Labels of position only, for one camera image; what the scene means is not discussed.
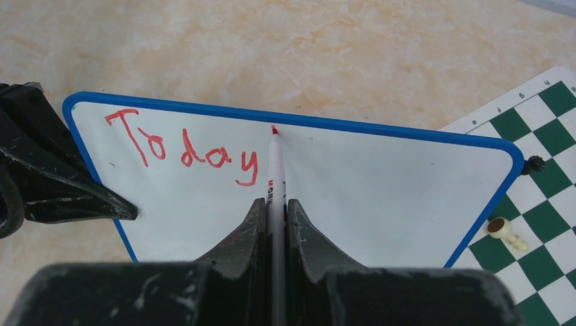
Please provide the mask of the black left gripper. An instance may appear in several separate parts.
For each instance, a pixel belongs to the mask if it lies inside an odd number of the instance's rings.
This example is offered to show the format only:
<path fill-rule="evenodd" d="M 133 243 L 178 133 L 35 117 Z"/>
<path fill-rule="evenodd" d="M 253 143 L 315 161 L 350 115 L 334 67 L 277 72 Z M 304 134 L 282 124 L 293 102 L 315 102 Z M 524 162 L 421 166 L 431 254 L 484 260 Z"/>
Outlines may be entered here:
<path fill-rule="evenodd" d="M 1 238 L 25 220 L 134 220 L 137 214 L 135 205 L 92 179 L 38 83 L 1 84 Z"/>

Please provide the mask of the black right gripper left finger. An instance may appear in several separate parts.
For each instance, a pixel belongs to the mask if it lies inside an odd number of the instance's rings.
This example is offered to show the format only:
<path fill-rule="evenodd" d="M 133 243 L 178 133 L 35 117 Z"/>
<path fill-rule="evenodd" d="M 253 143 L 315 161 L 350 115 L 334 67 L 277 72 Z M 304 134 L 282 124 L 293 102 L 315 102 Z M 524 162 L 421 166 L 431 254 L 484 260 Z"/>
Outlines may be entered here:
<path fill-rule="evenodd" d="M 266 322 L 266 202 L 254 200 L 240 225 L 196 260 L 203 267 L 197 325 Z"/>

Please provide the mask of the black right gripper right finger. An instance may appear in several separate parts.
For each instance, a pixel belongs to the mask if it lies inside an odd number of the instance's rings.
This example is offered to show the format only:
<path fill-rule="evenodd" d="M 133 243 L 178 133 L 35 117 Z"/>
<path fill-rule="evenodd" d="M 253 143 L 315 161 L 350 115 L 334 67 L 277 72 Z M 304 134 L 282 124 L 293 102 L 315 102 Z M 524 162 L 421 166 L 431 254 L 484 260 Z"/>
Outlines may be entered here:
<path fill-rule="evenodd" d="M 287 235 L 289 323 L 344 325 L 346 308 L 336 289 L 337 276 L 366 267 L 320 232 L 297 199 L 287 203 Z"/>

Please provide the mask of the red whiteboard marker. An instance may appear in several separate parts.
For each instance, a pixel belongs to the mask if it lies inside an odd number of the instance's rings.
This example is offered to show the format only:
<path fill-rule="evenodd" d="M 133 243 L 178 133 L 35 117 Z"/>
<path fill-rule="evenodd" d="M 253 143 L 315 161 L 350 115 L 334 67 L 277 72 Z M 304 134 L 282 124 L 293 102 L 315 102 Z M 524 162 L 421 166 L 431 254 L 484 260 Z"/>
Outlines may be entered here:
<path fill-rule="evenodd" d="M 268 156 L 267 226 L 271 237 L 271 317 L 273 325 L 286 324 L 285 295 L 285 171 L 278 129 L 272 126 Z"/>

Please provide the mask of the blue framed whiteboard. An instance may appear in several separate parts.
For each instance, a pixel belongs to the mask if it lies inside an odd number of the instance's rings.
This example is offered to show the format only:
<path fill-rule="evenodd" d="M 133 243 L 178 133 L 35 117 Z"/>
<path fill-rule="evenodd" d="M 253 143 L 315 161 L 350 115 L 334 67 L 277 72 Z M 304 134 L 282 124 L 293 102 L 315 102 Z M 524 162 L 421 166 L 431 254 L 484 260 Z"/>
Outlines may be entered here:
<path fill-rule="evenodd" d="M 450 267 L 520 175 L 505 139 L 78 92 L 62 114 L 96 181 L 138 209 L 136 261 L 199 258 L 268 195 L 278 130 L 287 196 L 370 267 Z"/>

